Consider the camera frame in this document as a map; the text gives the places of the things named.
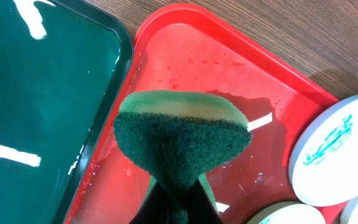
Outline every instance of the green tray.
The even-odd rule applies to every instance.
[[[83,1],[23,2],[0,0],[0,223],[61,223],[132,42],[116,18]]]

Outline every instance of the wooden table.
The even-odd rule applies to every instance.
[[[133,37],[144,19],[176,0],[86,0]],[[358,0],[194,0],[339,99],[358,94]]]

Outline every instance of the red tray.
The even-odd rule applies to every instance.
[[[174,4],[149,16],[136,34],[134,52],[108,124],[124,97],[141,90],[223,96],[250,121],[272,113],[271,123],[252,131],[246,151],[207,173],[207,178],[216,201],[229,206],[220,213],[224,223],[241,223],[267,205],[297,200],[288,180],[291,150],[307,125],[337,102],[335,97],[192,4]],[[148,173],[122,155],[111,125],[106,125],[67,223],[128,223],[148,186]],[[344,203],[319,210],[332,223],[343,207]]]

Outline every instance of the sponge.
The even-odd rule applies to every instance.
[[[170,223],[188,223],[186,194],[198,176],[246,148],[247,123],[220,96],[143,91],[122,102],[114,134],[124,155],[154,176],[170,197]]]

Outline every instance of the green marking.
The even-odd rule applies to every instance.
[[[317,152],[314,154],[306,155],[306,160],[303,162],[304,165],[310,164],[317,165],[326,158],[326,154],[329,152],[335,152],[341,147],[345,141],[352,134],[353,123],[351,122],[352,115],[342,119],[343,124],[332,130],[324,142],[320,145]]]
[[[268,224],[268,223],[270,223],[270,219],[268,219],[268,220],[263,220],[260,224]]]

